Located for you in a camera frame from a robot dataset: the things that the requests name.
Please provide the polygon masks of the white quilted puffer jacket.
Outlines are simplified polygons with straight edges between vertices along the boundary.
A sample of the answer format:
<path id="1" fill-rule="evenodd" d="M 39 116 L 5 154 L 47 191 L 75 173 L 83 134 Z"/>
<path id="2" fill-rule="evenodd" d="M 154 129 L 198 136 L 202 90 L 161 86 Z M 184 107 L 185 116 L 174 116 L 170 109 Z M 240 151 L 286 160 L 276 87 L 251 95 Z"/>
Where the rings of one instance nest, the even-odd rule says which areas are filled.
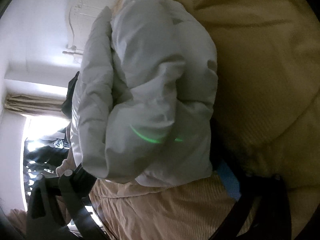
<path id="1" fill-rule="evenodd" d="M 218 77 L 206 29 L 173 0 L 123 0 L 92 25 L 72 102 L 75 162 L 99 179 L 207 178 Z"/>

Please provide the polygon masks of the beige window curtain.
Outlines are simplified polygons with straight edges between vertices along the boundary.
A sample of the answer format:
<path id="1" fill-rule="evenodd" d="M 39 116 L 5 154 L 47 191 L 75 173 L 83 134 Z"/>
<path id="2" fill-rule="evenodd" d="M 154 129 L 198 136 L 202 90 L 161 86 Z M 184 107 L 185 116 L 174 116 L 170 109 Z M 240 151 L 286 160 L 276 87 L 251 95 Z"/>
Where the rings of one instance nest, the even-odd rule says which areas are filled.
<path id="1" fill-rule="evenodd" d="M 65 118 L 66 116 L 61 111 L 62 104 L 63 101 L 57 99 L 25 94 L 8 94 L 4 101 L 4 108 L 20 115 L 47 115 Z"/>

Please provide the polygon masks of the tan bed comforter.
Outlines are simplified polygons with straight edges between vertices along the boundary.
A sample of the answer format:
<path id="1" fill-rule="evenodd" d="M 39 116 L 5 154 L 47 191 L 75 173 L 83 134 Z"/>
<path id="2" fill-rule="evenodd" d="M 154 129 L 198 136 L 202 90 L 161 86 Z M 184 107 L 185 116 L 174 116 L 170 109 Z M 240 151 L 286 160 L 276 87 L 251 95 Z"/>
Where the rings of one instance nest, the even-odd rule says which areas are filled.
<path id="1" fill-rule="evenodd" d="M 98 178 L 91 199 L 111 238 L 210 239 L 236 202 L 217 174 L 226 164 L 236 178 L 284 178 L 291 239 L 319 239 L 319 21 L 313 10 L 306 0 L 173 1 L 216 47 L 212 174 L 171 187 Z"/>

